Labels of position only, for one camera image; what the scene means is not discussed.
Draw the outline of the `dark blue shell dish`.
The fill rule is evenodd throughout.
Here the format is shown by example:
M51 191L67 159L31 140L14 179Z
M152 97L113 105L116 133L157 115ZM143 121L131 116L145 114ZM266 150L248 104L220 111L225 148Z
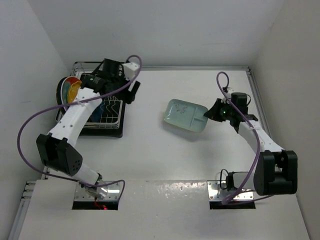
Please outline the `dark blue shell dish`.
M106 111L106 100L103 98L101 104L93 111L90 117L91 122L104 123L106 121L104 117L105 111Z

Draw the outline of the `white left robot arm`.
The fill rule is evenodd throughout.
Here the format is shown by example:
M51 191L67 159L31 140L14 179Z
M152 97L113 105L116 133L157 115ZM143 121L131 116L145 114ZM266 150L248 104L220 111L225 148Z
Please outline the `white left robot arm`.
M75 180L95 199L102 200L108 193L109 183L100 173L90 169L75 149L80 133L106 97L115 96L130 104L140 84L136 81L142 64L105 59L93 72L81 76L76 97L59 122L36 139L42 163Z

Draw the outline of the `yellow polka dot plate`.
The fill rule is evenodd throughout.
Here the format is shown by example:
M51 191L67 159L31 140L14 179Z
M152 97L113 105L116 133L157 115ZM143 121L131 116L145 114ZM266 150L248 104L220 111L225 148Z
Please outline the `yellow polka dot plate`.
M72 103L77 94L78 94L78 90L81 87L82 82L80 80L75 81L74 83L72 83L68 89L68 93L67 93L67 102L68 103Z

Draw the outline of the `red and teal round plate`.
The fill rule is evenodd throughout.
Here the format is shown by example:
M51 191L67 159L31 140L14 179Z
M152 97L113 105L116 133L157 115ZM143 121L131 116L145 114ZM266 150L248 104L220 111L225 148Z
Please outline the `red and teal round plate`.
M75 76L68 76L62 78L56 88L56 102L58 105L70 104L67 100L68 90L72 83L80 80Z

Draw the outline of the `light green rectangular plate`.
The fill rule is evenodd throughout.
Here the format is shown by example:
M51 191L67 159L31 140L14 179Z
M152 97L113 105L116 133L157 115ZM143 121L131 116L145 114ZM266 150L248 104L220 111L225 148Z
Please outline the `light green rectangular plate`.
M163 120L178 128L195 133L201 133L208 122L204 114L209 109L203 105L171 99L163 115Z

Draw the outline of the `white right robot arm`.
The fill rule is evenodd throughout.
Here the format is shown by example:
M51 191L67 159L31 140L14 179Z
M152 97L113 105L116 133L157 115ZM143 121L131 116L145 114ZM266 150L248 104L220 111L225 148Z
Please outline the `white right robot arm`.
M226 178L228 190L240 190L248 181L260 196L292 195L298 189L298 156L278 145L265 132L258 118L248 113L247 94L230 87L221 88L218 98L204 116L216 122L229 122L255 153L253 163L239 186L234 174Z

